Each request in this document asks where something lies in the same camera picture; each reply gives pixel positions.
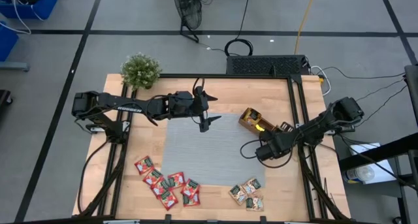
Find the gray cloth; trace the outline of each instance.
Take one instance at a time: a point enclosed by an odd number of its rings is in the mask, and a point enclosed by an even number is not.
[[[244,159],[240,155],[240,147],[257,139],[255,134],[238,123],[239,115],[212,116],[222,118],[214,121],[205,133],[200,133],[199,126],[190,118],[168,122],[161,172],[164,175],[184,172],[186,180],[191,178],[205,185],[234,186],[254,177],[264,187],[264,166],[257,159]],[[243,154],[255,155],[259,146],[259,142],[248,144]]]

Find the potted plant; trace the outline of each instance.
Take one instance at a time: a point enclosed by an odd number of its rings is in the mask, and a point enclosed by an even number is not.
[[[133,90],[150,89],[162,71],[157,60],[141,53],[127,56],[121,68],[123,83],[132,86]]]

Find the black stand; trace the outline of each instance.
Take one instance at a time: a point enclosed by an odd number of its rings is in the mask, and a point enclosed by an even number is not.
[[[192,34],[195,38],[190,37],[189,35],[184,34],[184,33],[183,33],[183,27],[186,27],[186,28],[189,30],[189,32],[190,32],[190,33],[191,33],[191,34]],[[186,37],[186,38],[190,39],[190,40],[195,41],[196,43],[199,43],[199,38],[196,36],[195,32],[194,32],[194,31],[192,31],[192,30],[190,29],[190,27],[188,26],[187,22],[185,22],[185,21],[183,21],[183,20],[182,20],[182,25],[180,26],[180,34],[181,34],[181,35],[183,35],[184,37]]]

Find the wooden table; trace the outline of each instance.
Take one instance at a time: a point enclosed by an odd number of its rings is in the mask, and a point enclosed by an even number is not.
[[[302,79],[309,117],[313,119],[325,110],[321,87],[317,76],[303,76]],[[191,91],[194,81],[195,79],[192,78],[162,78],[152,89],[139,91],[137,98],[149,99],[157,94],[174,93],[178,90]],[[247,107],[252,107],[273,124],[280,125],[283,121],[293,124],[289,92],[285,80],[209,78],[206,79],[204,88],[208,94],[219,99],[218,101],[210,102],[209,112],[241,114]],[[103,91],[113,95],[120,95],[121,89],[121,76],[119,74],[109,74]],[[294,85],[294,91],[298,104],[299,119],[303,121],[296,85]],[[116,119],[115,110],[107,114],[110,118]],[[174,193],[179,199],[179,204],[176,204],[167,212],[150,191],[150,188],[142,181],[143,176],[138,175],[138,171],[134,166],[136,161],[149,155],[156,168],[161,169],[161,165],[164,163],[163,151],[167,121],[158,121],[158,124],[158,127],[152,125],[142,114],[134,114],[133,116],[116,218],[164,219],[165,214],[172,214],[172,219],[194,220],[257,221],[260,216],[266,216],[268,221],[309,220],[296,147],[292,160],[285,167],[265,169],[266,187],[262,188],[261,191],[264,195],[264,212],[246,211],[244,205],[237,205],[228,194],[231,187],[220,185],[202,185],[200,191],[201,205],[189,208],[183,207],[180,190],[175,189]],[[93,135],[88,155],[104,141],[104,133]],[[326,136],[323,143],[334,147],[330,136]],[[109,148],[110,146],[106,146],[97,153],[91,159],[86,169],[84,188],[82,190],[82,208],[86,208],[103,184]],[[316,152],[321,180],[323,181],[324,178],[327,178],[328,192],[332,194],[337,207],[342,213],[349,217],[346,193],[336,154],[332,150],[321,146],[317,147]],[[286,159],[287,157],[283,157],[267,161],[267,163],[269,165],[278,165]],[[105,214],[108,214],[110,211],[112,193],[113,188],[110,188]],[[319,217],[319,205],[316,197],[317,195],[313,192],[315,212],[316,216]]]

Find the white cable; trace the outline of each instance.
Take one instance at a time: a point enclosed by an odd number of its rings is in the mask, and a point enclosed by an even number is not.
[[[322,70],[322,68],[321,67],[318,67],[318,66],[313,66],[313,67],[311,67],[311,69],[312,68],[318,68],[321,72],[322,72],[322,74],[324,75],[324,77],[325,77],[325,80],[327,81],[327,83],[328,83],[328,87],[329,87],[329,89],[328,89],[328,91],[326,91],[325,93],[323,93],[322,94],[322,96],[325,96],[326,94],[328,94],[329,92],[331,92],[331,83],[329,82],[329,79],[328,79],[328,76],[327,76],[327,74],[325,74],[325,72]]]
[[[9,29],[9,30],[12,30],[12,31],[14,31],[14,32],[18,32],[18,33],[23,33],[23,34],[28,34],[28,35],[30,35],[30,34],[32,34],[32,31],[30,30],[30,28],[24,23],[24,21],[22,21],[22,19],[20,18],[20,16],[19,16],[19,12],[18,12],[18,8],[17,8],[17,6],[16,6],[16,0],[13,0],[13,6],[14,6],[14,11],[16,12],[16,15],[17,15],[17,17],[19,18],[19,21],[26,27],[26,29],[29,31],[29,32],[27,32],[27,31],[20,31],[20,30],[17,30],[17,29],[13,29],[13,28],[11,28],[11,27],[8,27],[7,25],[5,25],[5,24],[2,24],[1,22],[0,22],[0,25],[2,25],[3,27],[6,27],[7,29]],[[31,5],[31,8],[32,8],[32,11],[33,11],[33,13],[35,14],[35,16],[39,19],[39,20],[41,20],[41,21],[43,21],[43,19],[42,18],[40,18],[39,16],[38,16],[38,14],[33,10],[33,5]]]

